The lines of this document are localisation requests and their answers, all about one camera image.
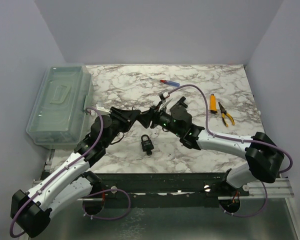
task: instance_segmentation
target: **gray floor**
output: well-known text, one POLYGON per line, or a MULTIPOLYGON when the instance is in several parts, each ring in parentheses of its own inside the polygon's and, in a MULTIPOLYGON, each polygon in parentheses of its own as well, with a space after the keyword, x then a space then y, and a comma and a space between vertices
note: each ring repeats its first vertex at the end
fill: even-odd
MULTIPOLYGON (((262 199, 246 199, 238 213, 257 210, 262 199)), ((105 209, 103 216, 114 217, 124 209, 105 209)), ((60 212, 36 240, 296 240, 284 199, 270 199, 260 215, 237 218, 221 209, 134 208, 116 221, 83 217, 77 201, 60 212)))

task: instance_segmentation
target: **gray wall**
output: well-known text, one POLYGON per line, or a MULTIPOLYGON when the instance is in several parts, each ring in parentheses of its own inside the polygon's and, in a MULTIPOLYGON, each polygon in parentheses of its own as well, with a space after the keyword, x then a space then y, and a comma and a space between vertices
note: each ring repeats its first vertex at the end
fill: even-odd
POLYGON ((13 193, 29 189, 47 157, 25 129, 45 68, 64 61, 32 0, 0 0, 0 240, 10 239, 13 193))
POLYGON ((300 0, 283 2, 246 71, 266 132, 294 159, 300 211, 300 0))
POLYGON ((35 0, 67 62, 247 64, 282 0, 35 0))

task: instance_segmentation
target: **yellow pliers handle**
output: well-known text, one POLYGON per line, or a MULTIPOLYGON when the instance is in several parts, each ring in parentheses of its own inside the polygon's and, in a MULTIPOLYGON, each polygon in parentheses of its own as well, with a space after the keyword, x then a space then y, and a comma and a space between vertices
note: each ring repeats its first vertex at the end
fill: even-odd
POLYGON ((229 113, 222 113, 222 122, 226 127, 229 127, 228 123, 226 122, 226 116, 230 119, 232 125, 235 125, 235 120, 233 119, 233 117, 229 114, 229 113))

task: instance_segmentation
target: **white marble tabletop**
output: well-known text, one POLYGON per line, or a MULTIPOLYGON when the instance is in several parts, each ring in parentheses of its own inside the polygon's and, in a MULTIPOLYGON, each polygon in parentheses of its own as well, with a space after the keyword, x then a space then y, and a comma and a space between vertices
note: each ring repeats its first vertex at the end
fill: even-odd
MULTIPOLYGON (((158 93, 172 86, 159 80, 171 80, 184 84, 195 84, 210 98, 216 100, 232 115, 235 125, 225 127, 221 113, 209 114, 209 128, 213 131, 254 135, 263 132, 259 111, 256 108, 242 65, 88 65, 92 74, 94 96, 93 104, 103 101, 108 109, 116 107, 141 111, 156 105, 158 93)), ((186 97, 187 111, 192 122, 205 126, 205 104, 203 97, 193 87, 183 88, 171 95, 173 101, 167 109, 182 96, 186 97)), ((52 161, 52 171, 60 166, 70 155, 71 150, 56 150, 52 161)), ((125 134, 120 143, 109 146, 106 155, 90 170, 95 173, 207 173, 225 172, 235 168, 245 160, 213 150, 188 149, 170 132, 161 127, 145 129, 136 122, 125 134), (141 135, 150 136, 154 145, 152 155, 142 151, 141 135)))

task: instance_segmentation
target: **clear storage container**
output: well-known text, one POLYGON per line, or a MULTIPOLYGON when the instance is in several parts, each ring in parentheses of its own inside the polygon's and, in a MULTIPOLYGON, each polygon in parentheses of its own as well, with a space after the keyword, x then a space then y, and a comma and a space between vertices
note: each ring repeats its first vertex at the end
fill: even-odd
POLYGON ((53 66, 44 75, 26 132, 47 149, 73 149, 88 131, 92 76, 84 65, 53 66))

